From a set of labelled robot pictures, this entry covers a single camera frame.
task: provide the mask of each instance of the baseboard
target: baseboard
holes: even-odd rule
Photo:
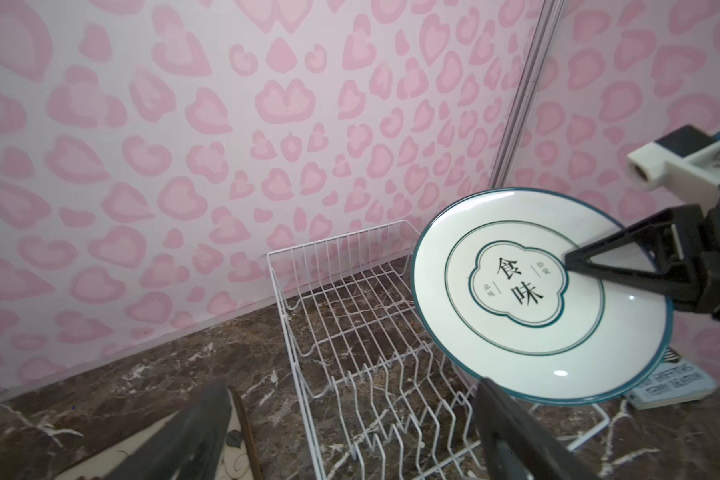
[[[69,379],[71,377],[79,375],[80,373],[85,373],[90,370],[95,370],[95,369],[99,368],[100,366],[105,366],[109,363],[116,362],[117,360],[124,359],[128,356],[132,356],[137,353],[144,352],[145,350],[149,350],[155,346],[162,345],[163,343],[172,342],[173,340],[179,339],[183,336],[191,335],[194,332],[199,332],[201,330],[205,330],[214,325],[218,325],[222,322],[228,322],[230,320],[234,320],[238,316],[242,316],[242,315],[245,315],[246,313],[250,313],[255,310],[264,308],[265,306],[270,306],[270,305],[274,305],[274,304],[275,304],[275,297],[270,296],[269,298],[260,300],[259,302],[252,303],[251,305],[248,305],[241,309],[235,310],[234,312],[232,312],[229,315],[217,316],[217,317],[211,318],[209,320],[206,320],[204,322],[197,323],[196,325],[193,325],[190,328],[186,328],[183,330],[176,330],[174,332],[166,333],[165,335],[159,336],[155,339],[147,340],[144,343],[139,343],[138,345],[135,345],[134,347],[129,348],[127,350],[116,352],[112,356],[108,356],[103,359],[93,360],[92,362],[81,363],[76,366],[71,366],[70,368],[64,370],[63,372],[58,372],[54,375],[47,376],[45,378],[39,379],[35,382],[28,383],[26,385],[19,385],[14,388],[11,388],[11,389],[4,390],[4,391],[0,392],[0,403],[7,402],[8,400],[11,400],[12,398],[16,398],[19,395],[23,395],[27,392],[32,392],[33,390],[41,389],[52,383],[61,382],[62,380]]]

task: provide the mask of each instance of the plate logo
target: plate logo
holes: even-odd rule
[[[542,327],[557,321],[565,309],[568,273],[545,250],[500,240],[477,253],[469,288],[484,310],[520,325]]]

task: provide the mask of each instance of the wall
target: wall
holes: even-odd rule
[[[569,0],[509,183],[578,197],[624,223],[678,204],[624,174],[683,124],[720,129],[720,0]],[[720,381],[720,324],[677,314],[673,345]]]
[[[271,249],[484,188],[538,13],[0,0],[0,396],[270,302]]]

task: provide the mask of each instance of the white plate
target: white plate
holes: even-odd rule
[[[544,190],[475,194],[440,213],[413,253],[413,296],[432,338],[462,369],[532,402],[621,395],[660,362],[672,336],[663,296],[568,272],[565,253],[622,228]],[[597,263],[654,271],[636,245]]]

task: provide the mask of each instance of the teal plate rim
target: teal plate rim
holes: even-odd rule
[[[418,255],[418,247],[421,245],[421,241],[423,240],[423,237],[427,234],[427,231],[432,226],[435,220],[437,220],[442,214],[447,212],[451,209],[451,207],[456,206],[460,204],[463,201],[469,200],[470,198],[474,197],[480,197],[482,195],[492,194],[494,192],[500,192],[500,191],[528,191],[528,192],[537,192],[539,194],[547,194],[547,195],[554,195],[556,197],[562,197],[566,200],[571,200],[576,202],[576,204],[583,205],[590,210],[596,212],[597,214],[600,214],[610,220],[614,225],[616,225],[619,228],[624,228],[624,225],[613,218],[612,216],[606,214],[599,208],[589,205],[577,198],[570,197],[565,194],[559,194],[557,192],[552,192],[549,190],[542,190],[540,188],[528,188],[528,187],[505,187],[505,188],[496,188],[493,190],[485,190],[483,192],[478,192],[476,194],[471,194],[468,197],[463,197],[460,200],[457,200],[453,202],[451,205],[446,206],[439,214],[435,215],[432,220],[430,220],[429,224],[426,228],[423,229],[423,232],[421,232],[421,236],[419,236],[418,241],[416,242],[416,248],[413,250],[413,261],[411,262],[411,293],[413,294],[413,304],[416,307],[416,312],[418,312],[418,316],[421,318],[421,322],[423,323],[424,328],[427,329],[429,334],[432,336],[432,340],[437,344],[437,346],[440,347],[440,349],[448,355],[448,358],[453,361],[456,365],[458,365],[462,370],[469,373],[470,376],[480,379],[481,376],[477,375],[473,370],[471,370],[468,366],[464,365],[460,360],[458,360],[457,357],[455,357],[445,346],[437,339],[437,336],[432,332],[432,329],[429,327],[429,323],[427,323],[426,317],[421,312],[421,308],[418,305],[418,297],[416,296],[416,255]],[[650,256],[650,254],[643,248],[642,252],[645,254],[645,256],[648,257],[648,260],[651,261],[651,264],[653,264],[653,267],[658,268],[653,261],[653,258]],[[666,323],[664,327],[664,336],[662,337],[661,343],[658,346],[658,349],[656,350],[656,353],[653,355],[653,358],[650,362],[648,362],[648,365],[645,366],[645,368],[638,373],[634,378],[627,381],[621,386],[615,387],[614,389],[608,390],[607,392],[600,393],[598,395],[594,396],[587,396],[587,397],[579,397],[579,398],[545,398],[545,397],[537,397],[532,395],[526,395],[521,392],[515,392],[512,389],[507,389],[506,387],[501,387],[505,392],[507,392],[509,395],[514,396],[516,398],[521,398],[522,400],[527,400],[528,402],[533,403],[541,403],[544,405],[555,405],[555,406],[581,406],[581,405],[590,405],[592,403],[600,403],[605,402],[608,400],[613,400],[614,398],[621,396],[624,392],[633,389],[636,387],[642,380],[645,379],[648,375],[650,375],[653,370],[658,366],[659,363],[661,363],[664,352],[666,351],[667,347],[669,346],[669,341],[672,339],[672,326],[674,324],[674,303],[672,302],[672,299],[668,296],[665,297],[666,299]]]

